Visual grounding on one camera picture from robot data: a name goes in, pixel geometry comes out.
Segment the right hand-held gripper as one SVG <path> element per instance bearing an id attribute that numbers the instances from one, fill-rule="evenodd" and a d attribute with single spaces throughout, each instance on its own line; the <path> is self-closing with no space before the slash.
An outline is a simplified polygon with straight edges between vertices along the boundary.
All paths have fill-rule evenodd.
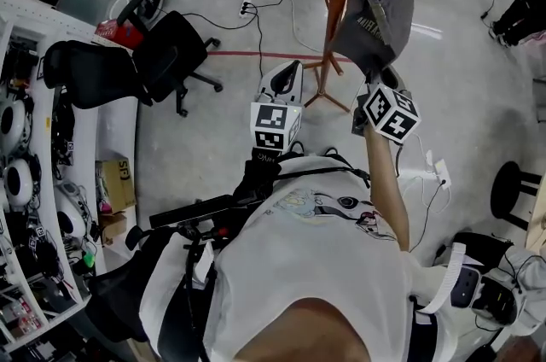
<path id="1" fill-rule="evenodd" d="M 351 133 L 363 137 L 365 126 L 403 145 L 421 123 L 418 107 L 393 67 L 370 74 L 367 91 L 356 97 Z"/>

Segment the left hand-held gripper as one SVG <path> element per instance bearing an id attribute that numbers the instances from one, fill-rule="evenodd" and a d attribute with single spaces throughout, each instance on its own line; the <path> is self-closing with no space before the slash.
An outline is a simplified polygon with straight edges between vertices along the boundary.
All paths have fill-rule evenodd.
<path id="1" fill-rule="evenodd" d="M 278 65 L 261 79 L 251 103 L 254 148 L 289 150 L 301 126 L 303 76 L 303 64 L 293 60 Z"/>

